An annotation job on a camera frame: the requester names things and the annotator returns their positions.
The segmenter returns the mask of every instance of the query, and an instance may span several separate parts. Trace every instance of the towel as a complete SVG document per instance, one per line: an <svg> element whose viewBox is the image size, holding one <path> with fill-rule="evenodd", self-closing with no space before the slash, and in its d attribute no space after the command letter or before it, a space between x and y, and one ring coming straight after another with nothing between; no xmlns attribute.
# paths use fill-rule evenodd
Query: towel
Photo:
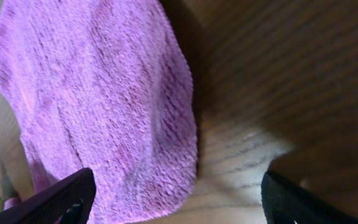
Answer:
<svg viewBox="0 0 358 224"><path fill-rule="evenodd" d="M190 194L191 73L157 0L5 0L0 92L36 192L93 170L88 223L160 217Z"/></svg>

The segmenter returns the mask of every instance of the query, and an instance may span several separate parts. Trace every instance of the pink towel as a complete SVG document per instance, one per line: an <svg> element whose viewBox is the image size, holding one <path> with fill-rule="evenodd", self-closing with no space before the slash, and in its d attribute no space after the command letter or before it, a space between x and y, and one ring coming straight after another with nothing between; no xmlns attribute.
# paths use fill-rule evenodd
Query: pink towel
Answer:
<svg viewBox="0 0 358 224"><path fill-rule="evenodd" d="M191 73L157 0L5 0L0 92L37 192L93 169L89 223L172 213L196 177Z"/></svg>

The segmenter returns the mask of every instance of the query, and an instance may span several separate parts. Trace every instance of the fuzzy fabric texture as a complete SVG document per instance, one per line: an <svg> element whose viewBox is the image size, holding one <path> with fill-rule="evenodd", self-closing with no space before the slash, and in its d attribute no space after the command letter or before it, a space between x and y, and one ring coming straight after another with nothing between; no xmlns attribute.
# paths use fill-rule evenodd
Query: fuzzy fabric texture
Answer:
<svg viewBox="0 0 358 224"><path fill-rule="evenodd" d="M190 194L191 73L157 0L5 0L0 92L36 192L93 169L89 223L166 215Z"/></svg>

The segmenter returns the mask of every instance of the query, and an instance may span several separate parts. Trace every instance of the microfiber cloth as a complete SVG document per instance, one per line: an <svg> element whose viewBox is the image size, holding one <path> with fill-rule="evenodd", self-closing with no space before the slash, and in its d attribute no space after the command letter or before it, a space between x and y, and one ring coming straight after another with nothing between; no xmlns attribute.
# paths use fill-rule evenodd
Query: microfiber cloth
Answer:
<svg viewBox="0 0 358 224"><path fill-rule="evenodd" d="M157 0L5 0L0 92L36 192L93 170L88 223L160 217L190 194L191 73Z"/></svg>

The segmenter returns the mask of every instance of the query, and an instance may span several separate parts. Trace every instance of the black object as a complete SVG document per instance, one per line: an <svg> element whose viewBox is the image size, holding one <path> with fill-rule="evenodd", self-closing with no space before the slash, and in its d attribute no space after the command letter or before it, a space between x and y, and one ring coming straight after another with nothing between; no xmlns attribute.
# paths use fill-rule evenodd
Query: black object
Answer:
<svg viewBox="0 0 358 224"><path fill-rule="evenodd" d="M273 171L262 181L262 205L268 224L358 223Z"/></svg>
<svg viewBox="0 0 358 224"><path fill-rule="evenodd" d="M88 221L96 186L92 170L81 169L47 190L0 213L0 223L85 224Z"/></svg>

